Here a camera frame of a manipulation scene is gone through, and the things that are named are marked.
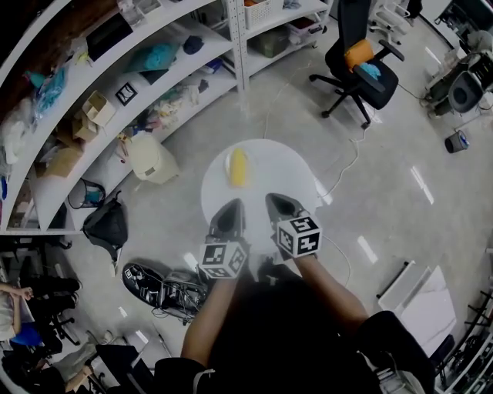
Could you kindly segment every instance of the plastic bag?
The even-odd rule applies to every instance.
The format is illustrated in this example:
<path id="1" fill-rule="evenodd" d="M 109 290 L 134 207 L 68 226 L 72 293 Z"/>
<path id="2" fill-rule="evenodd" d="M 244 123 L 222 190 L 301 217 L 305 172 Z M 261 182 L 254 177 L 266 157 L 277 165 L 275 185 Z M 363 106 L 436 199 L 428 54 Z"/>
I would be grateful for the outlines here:
<path id="1" fill-rule="evenodd" d="M 6 165 L 15 164 L 24 149 L 27 138 L 35 130 L 32 100 L 28 97 L 7 114 L 0 126 L 1 144 L 5 150 L 5 163 L 0 159 L 0 173 L 8 174 Z"/>
<path id="2" fill-rule="evenodd" d="M 56 99 L 65 88 L 65 67 L 60 67 L 56 73 L 47 78 L 36 95 L 35 117 L 42 119 L 44 114 L 56 103 Z"/>

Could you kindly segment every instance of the black office chair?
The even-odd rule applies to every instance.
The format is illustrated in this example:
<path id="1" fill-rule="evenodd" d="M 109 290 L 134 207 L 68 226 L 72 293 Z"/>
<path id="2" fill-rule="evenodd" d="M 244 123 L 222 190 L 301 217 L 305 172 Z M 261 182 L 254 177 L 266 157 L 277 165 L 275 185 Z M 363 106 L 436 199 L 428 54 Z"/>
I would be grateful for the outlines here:
<path id="1" fill-rule="evenodd" d="M 399 83 L 397 76 L 381 59 L 392 53 L 399 60 L 404 61 L 404 56 L 394 46 L 385 40 L 380 40 L 379 43 L 384 48 L 367 62 L 376 65 L 380 70 L 381 76 L 378 77 L 378 80 L 371 77 L 358 65 L 353 68 L 353 72 L 349 71 L 344 60 L 344 54 L 350 47 L 366 37 L 370 5 L 371 0 L 339 1 L 337 10 L 339 39 L 325 55 L 325 62 L 329 66 L 330 72 L 337 79 L 317 74 L 310 75 L 312 82 L 320 79 L 338 87 L 336 93 L 340 95 L 340 98 L 330 109 L 322 112 L 322 117 L 328 118 L 332 111 L 350 95 L 366 119 L 366 122 L 361 126 L 363 129 L 370 125 L 371 120 L 361 99 L 375 109 L 382 109 L 390 101 Z"/>

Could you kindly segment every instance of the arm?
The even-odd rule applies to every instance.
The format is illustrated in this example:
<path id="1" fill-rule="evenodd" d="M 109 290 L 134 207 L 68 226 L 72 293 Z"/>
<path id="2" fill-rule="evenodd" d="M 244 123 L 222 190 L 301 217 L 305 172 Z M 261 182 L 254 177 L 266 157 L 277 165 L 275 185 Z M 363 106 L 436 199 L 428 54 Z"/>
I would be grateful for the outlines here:
<path id="1" fill-rule="evenodd" d="M 223 326 L 235 288 L 236 280 L 217 280 L 206 303 L 186 331 L 182 357 L 207 367 L 210 352 Z"/>
<path id="2" fill-rule="evenodd" d="M 349 335 L 354 335 L 368 314 L 356 296 L 342 286 L 312 256 L 294 259 L 304 281 L 319 295 L 334 320 Z"/>
<path id="3" fill-rule="evenodd" d="M 65 392 L 71 392 L 72 390 L 77 389 L 77 387 L 79 387 L 80 384 L 84 382 L 84 379 L 87 376 L 91 375 L 91 373 L 91 369 L 88 366 L 84 366 L 77 375 L 75 375 L 65 384 Z"/>
<path id="4" fill-rule="evenodd" d="M 18 289 L 8 283 L 0 283 L 0 292 L 7 292 L 16 296 L 21 296 L 23 299 L 28 301 L 32 298 L 32 289 L 30 287 Z"/>
<path id="5" fill-rule="evenodd" d="M 388 41 L 380 40 L 378 43 L 383 46 L 383 49 L 375 55 L 376 59 L 381 60 L 389 53 L 391 53 L 396 58 L 398 58 L 401 62 L 404 61 L 404 55 L 402 55 L 402 53 L 397 48 L 395 48 L 392 44 L 390 44 Z"/>
<path id="6" fill-rule="evenodd" d="M 12 327 L 15 334 L 18 335 L 21 332 L 21 299 L 16 294 L 11 294 L 11 296 L 14 300 L 14 322 Z"/>

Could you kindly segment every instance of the fiducial marker cube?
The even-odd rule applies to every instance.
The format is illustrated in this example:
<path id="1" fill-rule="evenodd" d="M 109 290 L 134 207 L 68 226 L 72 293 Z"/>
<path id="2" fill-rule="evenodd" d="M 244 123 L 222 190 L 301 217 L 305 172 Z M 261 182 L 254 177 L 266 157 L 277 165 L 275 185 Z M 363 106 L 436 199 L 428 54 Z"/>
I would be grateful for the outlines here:
<path id="1" fill-rule="evenodd" d="M 235 279 L 248 257 L 239 242 L 203 244 L 200 256 L 199 267 L 212 279 Z"/>
<path id="2" fill-rule="evenodd" d="M 293 257 L 318 252 L 322 245 L 322 228 L 313 216 L 278 222 L 277 245 Z"/>

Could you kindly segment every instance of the wire basket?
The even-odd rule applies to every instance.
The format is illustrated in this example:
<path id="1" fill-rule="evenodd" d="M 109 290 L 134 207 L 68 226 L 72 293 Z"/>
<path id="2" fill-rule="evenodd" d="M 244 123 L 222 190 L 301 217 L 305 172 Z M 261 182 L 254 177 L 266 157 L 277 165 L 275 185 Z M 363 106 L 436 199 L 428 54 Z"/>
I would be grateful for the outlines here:
<path id="1" fill-rule="evenodd" d="M 283 10 L 284 0 L 263 0 L 245 7 L 246 28 L 254 28 Z"/>

